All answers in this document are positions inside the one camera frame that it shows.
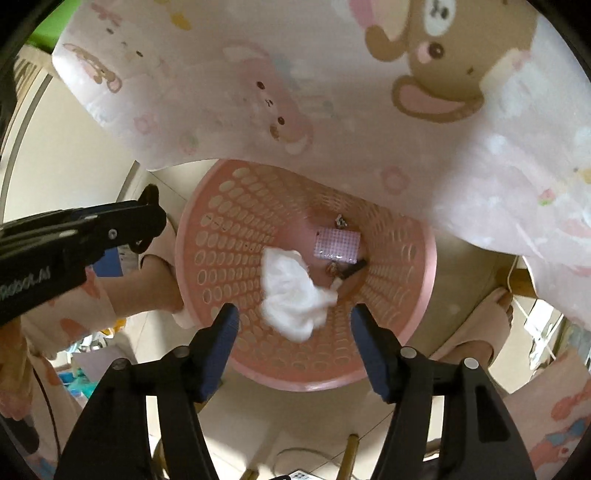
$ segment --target screw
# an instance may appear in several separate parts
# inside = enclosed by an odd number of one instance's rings
[[[186,346],[186,345],[178,346],[178,347],[176,347],[173,350],[174,356],[176,358],[185,358],[185,357],[188,357],[189,356],[189,352],[190,352],[189,351],[189,347]]]
[[[128,363],[129,360],[127,360],[126,358],[118,358],[117,360],[113,361],[113,363],[111,364],[111,368],[113,370],[125,370],[125,368],[127,368]]]
[[[466,365],[470,370],[476,370],[480,366],[478,360],[472,358],[471,356],[464,359],[464,365]]]
[[[417,351],[414,348],[405,346],[400,349],[400,355],[404,358],[415,358],[417,356]]]
[[[72,236],[78,233],[78,230],[65,230],[60,233],[59,238],[65,238],[67,236]]]

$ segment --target tiled floor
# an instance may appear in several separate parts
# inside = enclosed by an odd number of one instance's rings
[[[126,198],[139,195],[148,182],[160,188],[161,204],[177,223],[186,200],[213,162],[187,164],[150,174],[138,172]],[[510,264],[507,255],[473,247],[449,234],[436,232],[437,277],[424,320],[410,341],[421,352],[435,351],[461,325],[472,309],[493,289],[494,275]],[[513,391],[530,376],[527,354],[531,338],[517,313],[506,348],[492,372]],[[157,359],[173,347],[187,344],[195,330],[182,330],[170,315],[160,312],[133,317],[126,332],[140,362]],[[441,429],[441,401],[436,399],[430,438]],[[227,369],[223,385],[200,413],[207,444],[220,478],[238,479],[246,467],[258,467],[261,480],[295,469],[315,471],[332,480],[337,468],[325,458],[294,447],[315,449],[338,462],[350,433],[361,437],[354,474],[369,478],[391,418],[384,404],[363,380],[336,390],[289,393],[272,390]],[[148,402],[149,430],[160,435],[157,406]]]

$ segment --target pink laundry basket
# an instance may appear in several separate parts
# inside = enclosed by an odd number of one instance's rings
[[[316,284],[330,285],[328,261],[313,256],[319,227],[341,213],[361,232],[369,265],[339,289],[326,326],[290,342],[262,319],[261,254],[266,246],[299,251]],[[349,327],[366,303],[382,327],[406,343],[421,321],[436,269],[431,229],[278,167],[220,160],[199,183],[178,230],[178,283],[196,325],[212,324],[221,306],[240,309],[230,361],[246,377],[280,390],[336,388],[366,376]]]

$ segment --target white wall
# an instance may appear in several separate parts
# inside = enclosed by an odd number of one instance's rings
[[[131,154],[92,119],[64,83],[53,79],[20,146],[4,221],[114,202],[133,163]]]

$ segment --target white tissue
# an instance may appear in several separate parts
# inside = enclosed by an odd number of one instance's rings
[[[292,342],[305,342],[324,326],[328,307],[337,302],[337,292],[314,285],[296,251],[265,248],[261,280],[263,320]]]

